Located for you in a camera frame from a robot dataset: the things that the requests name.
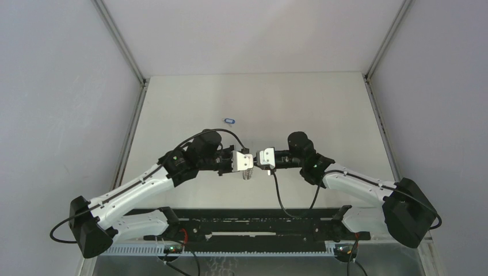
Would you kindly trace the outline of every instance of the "small blue object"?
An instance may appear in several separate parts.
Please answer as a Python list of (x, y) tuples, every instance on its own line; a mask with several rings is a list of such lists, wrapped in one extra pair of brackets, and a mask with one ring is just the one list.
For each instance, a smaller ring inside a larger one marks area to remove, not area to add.
[(224, 119), (224, 122), (227, 123), (227, 124), (235, 124), (235, 120), (234, 119), (229, 119), (229, 118), (225, 118)]

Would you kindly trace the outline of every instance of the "gray wall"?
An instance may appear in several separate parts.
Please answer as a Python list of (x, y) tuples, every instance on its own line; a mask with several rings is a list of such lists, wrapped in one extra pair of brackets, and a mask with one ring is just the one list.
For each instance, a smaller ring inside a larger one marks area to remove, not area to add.
[(74, 275), (49, 230), (109, 189), (139, 84), (90, 1), (0, 6), (0, 274)]
[(416, 1), (373, 77), (401, 172), (444, 219), (448, 275), (488, 262), (488, 2)]

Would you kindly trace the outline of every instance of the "white wall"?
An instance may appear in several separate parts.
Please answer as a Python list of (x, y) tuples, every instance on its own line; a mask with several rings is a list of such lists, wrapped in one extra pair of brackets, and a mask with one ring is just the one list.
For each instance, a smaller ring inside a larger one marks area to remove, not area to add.
[(486, 275), (488, 2), (416, 1), (373, 89), (404, 176), (444, 219), (448, 275)]
[(0, 274), (74, 275), (49, 231), (109, 189), (139, 84), (90, 1), (2, 1), (0, 41)]
[(145, 77), (366, 73), (403, 0), (106, 0)]

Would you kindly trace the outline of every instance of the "white cable tray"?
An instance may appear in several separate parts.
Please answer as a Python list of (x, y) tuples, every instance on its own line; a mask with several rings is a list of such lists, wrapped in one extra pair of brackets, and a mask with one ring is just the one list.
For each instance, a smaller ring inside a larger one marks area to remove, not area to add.
[[(252, 256), (334, 256), (334, 245), (326, 244), (326, 251), (318, 252), (195, 252), (197, 256), (214, 257), (214, 256), (234, 256), (234, 257), (252, 257)], [(164, 256), (164, 245), (159, 244), (114, 244), (105, 251), (102, 256)], [(190, 252), (181, 254), (169, 254), (168, 256), (193, 256)]]

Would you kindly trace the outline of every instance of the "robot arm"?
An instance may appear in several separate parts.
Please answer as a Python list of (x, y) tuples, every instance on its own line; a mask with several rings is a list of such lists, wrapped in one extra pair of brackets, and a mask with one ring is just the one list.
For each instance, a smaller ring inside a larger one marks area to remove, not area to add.
[(73, 219), (69, 226), (83, 256), (97, 256), (116, 240), (161, 235), (170, 224), (177, 223), (178, 218), (170, 208), (124, 216), (150, 195), (171, 190), (195, 178), (202, 170), (223, 175), (253, 167), (253, 157), (247, 149), (239, 152), (232, 145), (218, 150), (221, 140), (215, 131), (203, 133), (191, 143), (168, 152), (126, 184), (89, 201), (83, 197), (72, 200), (70, 217)]
[(263, 170), (301, 168), (300, 175), (312, 185), (339, 190), (375, 208), (353, 208), (342, 218), (352, 232), (388, 232), (410, 248), (417, 248), (439, 216), (415, 182), (383, 181), (352, 171), (317, 153), (304, 132), (288, 136), (287, 151), (267, 148), (256, 153), (256, 166)]

